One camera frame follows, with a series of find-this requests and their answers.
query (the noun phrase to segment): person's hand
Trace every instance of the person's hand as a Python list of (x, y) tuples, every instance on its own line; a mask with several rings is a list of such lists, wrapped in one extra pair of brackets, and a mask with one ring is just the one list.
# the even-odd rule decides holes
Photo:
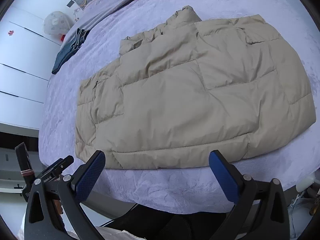
[(59, 200), (55, 200), (55, 199), (53, 201), (54, 201), (54, 204), (56, 205), (58, 214), (62, 215), (63, 214), (63, 209), (62, 209), (61, 202)]

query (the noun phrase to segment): bed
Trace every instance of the bed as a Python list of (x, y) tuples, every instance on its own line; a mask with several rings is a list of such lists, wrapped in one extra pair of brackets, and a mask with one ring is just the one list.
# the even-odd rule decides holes
[[(121, 0), (93, 0), (73, 28)], [(118, 57), (120, 40), (165, 22), (185, 5), (202, 20), (260, 14), (297, 51), (320, 116), (320, 33), (299, 0), (134, 0), (98, 23), (79, 51), (51, 76), (39, 132), (39, 157), (50, 165), (75, 157), (76, 99), (80, 81)], [(278, 178), (284, 190), (320, 167), (320, 121), (287, 146), (234, 163), (256, 180)], [(72, 174), (83, 162), (64, 171)], [(103, 195), (171, 213), (228, 212), (229, 202), (209, 167), (158, 170), (105, 169), (94, 189)]]

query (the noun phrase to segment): textured blue pad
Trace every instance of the textured blue pad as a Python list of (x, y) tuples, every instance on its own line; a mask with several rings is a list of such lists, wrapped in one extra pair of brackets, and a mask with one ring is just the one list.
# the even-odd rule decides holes
[(240, 190), (238, 187), (238, 184), (228, 171), (228, 168), (226, 165), (229, 165), (229, 163), (224, 159), (223, 161), (220, 159), (220, 157), (215, 153), (215, 151), (212, 151), (209, 155), (209, 166), (215, 175), (218, 183), (220, 184), (220, 187), (223, 190), (223, 193), (226, 195), (227, 199), (234, 204), (238, 203), (239, 197), (240, 197)]
[(78, 184), (75, 185), (75, 198), (79, 203), (88, 198), (94, 184), (96, 184), (97, 179), (103, 171), (105, 164), (106, 156), (103, 152), (100, 152), (92, 165), (83, 174)]

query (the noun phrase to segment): plastic bag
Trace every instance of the plastic bag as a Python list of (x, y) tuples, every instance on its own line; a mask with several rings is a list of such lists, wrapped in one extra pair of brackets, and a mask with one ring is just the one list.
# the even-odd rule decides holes
[(67, 16), (60, 12), (55, 11), (50, 13), (43, 22), (44, 33), (46, 34), (67, 34), (70, 30), (70, 23)]

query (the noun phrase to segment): white plastic object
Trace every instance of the white plastic object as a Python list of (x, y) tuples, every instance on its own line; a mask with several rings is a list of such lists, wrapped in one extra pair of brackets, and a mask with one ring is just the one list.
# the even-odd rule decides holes
[(44, 33), (50, 35), (65, 35), (70, 30), (70, 28), (71, 27), (67, 16), (60, 11), (50, 13), (43, 22)]
[(298, 192), (302, 192), (308, 187), (310, 187), (316, 179), (315, 173), (311, 173), (310, 175), (306, 176), (303, 180), (301, 180), (299, 183), (296, 185), (296, 189)]

